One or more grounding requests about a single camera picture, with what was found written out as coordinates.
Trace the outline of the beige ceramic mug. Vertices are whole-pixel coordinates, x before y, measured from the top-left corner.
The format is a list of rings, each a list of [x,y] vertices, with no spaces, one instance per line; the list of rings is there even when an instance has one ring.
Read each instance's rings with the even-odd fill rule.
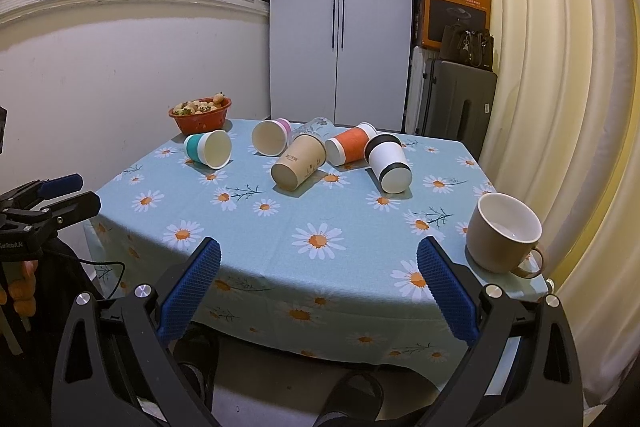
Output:
[[[486,271],[533,279],[546,263],[541,236],[542,224],[524,202],[508,194],[487,193],[472,213],[465,248]]]

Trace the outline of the dark handbag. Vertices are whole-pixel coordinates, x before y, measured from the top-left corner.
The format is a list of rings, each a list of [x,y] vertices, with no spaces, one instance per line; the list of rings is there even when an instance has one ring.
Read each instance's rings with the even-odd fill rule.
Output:
[[[439,57],[444,61],[491,70],[494,37],[486,30],[473,30],[461,24],[446,26]]]

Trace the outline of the pink and white paper cup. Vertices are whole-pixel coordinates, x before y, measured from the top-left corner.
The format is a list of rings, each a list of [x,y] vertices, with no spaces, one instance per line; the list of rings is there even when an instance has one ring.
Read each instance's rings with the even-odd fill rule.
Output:
[[[285,118],[264,120],[252,131],[252,144],[259,154],[279,156],[288,147],[291,132],[291,123]]]

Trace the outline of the red bowl with snacks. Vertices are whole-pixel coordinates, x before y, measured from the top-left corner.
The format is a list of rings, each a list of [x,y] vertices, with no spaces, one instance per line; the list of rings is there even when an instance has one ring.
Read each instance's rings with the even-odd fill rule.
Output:
[[[175,121],[180,132],[188,136],[224,127],[231,105],[231,98],[218,92],[209,98],[179,103],[168,110],[168,116]]]

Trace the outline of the teal and white paper cup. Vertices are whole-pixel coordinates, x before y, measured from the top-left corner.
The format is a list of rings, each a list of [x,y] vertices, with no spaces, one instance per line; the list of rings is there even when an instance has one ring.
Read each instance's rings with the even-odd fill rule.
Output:
[[[187,136],[183,148],[190,159],[208,168],[221,169],[229,164],[232,142],[227,132],[214,130]]]

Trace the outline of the white wardrobe cabinet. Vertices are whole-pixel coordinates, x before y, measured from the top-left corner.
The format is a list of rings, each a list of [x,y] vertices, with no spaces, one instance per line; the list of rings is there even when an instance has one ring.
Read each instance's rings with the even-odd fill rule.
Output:
[[[411,0],[270,0],[269,9],[272,117],[401,129]]]

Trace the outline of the orange Philips cardboard box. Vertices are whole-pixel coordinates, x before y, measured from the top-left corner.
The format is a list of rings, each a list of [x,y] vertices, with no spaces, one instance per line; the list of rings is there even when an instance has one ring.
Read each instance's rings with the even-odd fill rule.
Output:
[[[416,0],[414,43],[437,51],[447,26],[460,24],[472,30],[490,28],[491,0]]]

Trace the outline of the cream curtain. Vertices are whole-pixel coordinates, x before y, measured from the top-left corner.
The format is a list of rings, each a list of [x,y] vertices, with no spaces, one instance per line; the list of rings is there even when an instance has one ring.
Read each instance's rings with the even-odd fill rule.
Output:
[[[639,0],[494,0],[498,88],[480,162],[540,218],[585,400],[639,358]]]

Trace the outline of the blue daisy tablecloth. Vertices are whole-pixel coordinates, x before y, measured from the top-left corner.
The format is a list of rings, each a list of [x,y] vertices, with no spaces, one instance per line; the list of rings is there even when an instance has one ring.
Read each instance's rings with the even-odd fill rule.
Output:
[[[449,332],[416,265],[433,237],[464,263],[466,228],[494,188],[454,141],[403,135],[413,180],[388,195],[364,164],[322,166],[281,191],[272,159],[253,147],[254,122],[232,122],[229,164],[212,170],[172,139],[99,191],[85,226],[106,293],[157,281],[205,237],[221,266],[196,319],[269,348],[340,362],[395,364],[442,386],[465,344]]]

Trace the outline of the clear glass cup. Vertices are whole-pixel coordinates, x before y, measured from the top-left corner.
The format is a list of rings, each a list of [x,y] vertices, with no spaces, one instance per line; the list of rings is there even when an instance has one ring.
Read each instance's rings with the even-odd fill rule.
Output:
[[[336,135],[336,129],[332,121],[326,117],[314,117],[310,121],[305,122],[297,127],[292,134],[295,140],[299,135],[313,135],[318,140],[324,142]]]

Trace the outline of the orange and white paper cup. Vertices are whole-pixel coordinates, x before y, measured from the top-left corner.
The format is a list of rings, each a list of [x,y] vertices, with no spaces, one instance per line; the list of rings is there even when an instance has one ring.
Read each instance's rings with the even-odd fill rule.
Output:
[[[324,142],[326,159],[334,167],[363,160],[364,148],[370,139],[378,134],[378,130],[368,122],[357,124]]]

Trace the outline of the black and white paper cup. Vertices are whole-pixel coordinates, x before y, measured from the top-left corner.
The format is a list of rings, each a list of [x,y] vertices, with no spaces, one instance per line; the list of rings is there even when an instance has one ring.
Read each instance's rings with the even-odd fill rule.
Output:
[[[405,192],[412,182],[412,171],[396,135],[382,132],[364,148],[364,159],[385,193]]]

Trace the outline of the brown kraft paper cup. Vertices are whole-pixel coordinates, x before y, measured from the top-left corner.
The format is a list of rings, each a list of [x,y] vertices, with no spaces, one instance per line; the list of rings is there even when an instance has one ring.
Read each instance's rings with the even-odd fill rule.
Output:
[[[312,134],[296,136],[271,167],[271,176],[285,191],[295,191],[326,162],[326,149]]]

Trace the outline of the dark grey suitcase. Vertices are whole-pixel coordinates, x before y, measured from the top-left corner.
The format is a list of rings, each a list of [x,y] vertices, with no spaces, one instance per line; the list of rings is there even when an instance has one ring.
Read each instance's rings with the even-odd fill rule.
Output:
[[[407,134],[461,142],[479,158],[496,87],[493,72],[444,61],[416,46],[410,57],[402,129]]]

